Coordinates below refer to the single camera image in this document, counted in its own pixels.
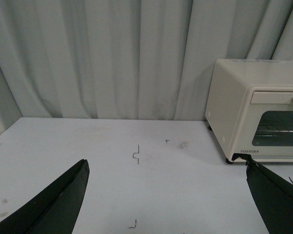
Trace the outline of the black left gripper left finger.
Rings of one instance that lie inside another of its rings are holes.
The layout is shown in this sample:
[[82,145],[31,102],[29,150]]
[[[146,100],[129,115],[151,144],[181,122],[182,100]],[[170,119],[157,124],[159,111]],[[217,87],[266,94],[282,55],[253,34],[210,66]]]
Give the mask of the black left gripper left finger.
[[88,184],[90,169],[82,159],[0,222],[0,234],[71,234]]

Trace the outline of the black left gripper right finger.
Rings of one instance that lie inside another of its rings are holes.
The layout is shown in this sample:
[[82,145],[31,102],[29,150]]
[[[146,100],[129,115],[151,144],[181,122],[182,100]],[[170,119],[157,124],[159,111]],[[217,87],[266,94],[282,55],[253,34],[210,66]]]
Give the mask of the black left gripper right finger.
[[270,234],[293,234],[293,184],[252,159],[249,154],[233,154],[246,161],[247,183]]

